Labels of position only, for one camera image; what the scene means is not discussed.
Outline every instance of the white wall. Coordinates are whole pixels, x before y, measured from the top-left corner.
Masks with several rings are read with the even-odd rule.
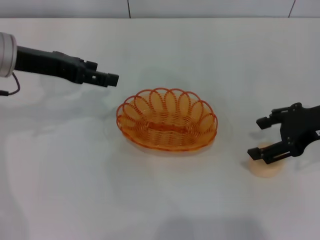
[[[294,0],[129,0],[132,18],[288,17]],[[0,18],[128,18],[127,0],[0,0]],[[296,0],[291,17],[320,17]]]
[[[288,17],[293,2],[294,0],[129,0],[133,18]]]
[[[291,17],[320,17],[320,0],[296,0]]]
[[[1,18],[128,18],[127,0],[0,0]]]

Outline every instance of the oval basket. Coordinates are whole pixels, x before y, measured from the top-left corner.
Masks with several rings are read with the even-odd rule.
[[[159,87],[128,97],[116,111],[116,124],[126,138],[142,147],[187,152],[214,141],[218,119],[195,93]]]

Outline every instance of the round beige object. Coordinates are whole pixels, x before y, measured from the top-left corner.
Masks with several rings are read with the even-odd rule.
[[[262,143],[258,147],[260,149],[270,146],[272,143]],[[285,160],[279,160],[270,164],[266,164],[263,159],[249,159],[248,167],[250,172],[261,178],[272,178],[277,175],[284,167]]]

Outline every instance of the black cable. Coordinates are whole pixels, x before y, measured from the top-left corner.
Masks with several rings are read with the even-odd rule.
[[[13,94],[16,94],[17,92],[20,91],[20,83],[19,83],[19,80],[17,78],[17,76],[15,75],[15,73],[13,72],[12,73],[12,76],[14,77],[15,79],[15,82],[16,82],[16,85],[17,85],[17,90],[13,91],[13,92],[8,92],[8,91],[4,91],[4,90],[0,90],[0,96],[10,96],[10,95],[13,95]]]
[[[288,16],[288,18],[290,18],[290,17],[291,17],[291,13],[292,13],[292,10],[293,10],[293,9],[294,9],[294,7],[295,7],[295,4],[296,4],[296,0],[294,0],[294,1],[293,1],[293,4],[292,4],[291,10],[290,10],[290,12],[289,12],[289,16]]]
[[[16,82],[16,85],[17,85],[18,89],[15,90],[15,91],[13,91],[13,92],[9,92],[8,96],[13,95],[13,94],[16,94],[17,92],[20,91],[20,83],[19,83],[19,80],[18,80],[18,78],[17,78],[17,76],[15,75],[14,72],[12,73],[12,76],[13,76],[14,79],[15,79],[15,82]]]
[[[129,3],[129,0],[127,0],[126,2],[128,3],[129,18],[131,18],[131,11],[130,11],[130,3]]]

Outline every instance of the woven basket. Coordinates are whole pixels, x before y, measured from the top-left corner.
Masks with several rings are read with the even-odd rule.
[[[218,128],[212,108],[195,93],[162,87],[128,97],[116,111],[116,123],[132,142],[169,152],[208,146]]]

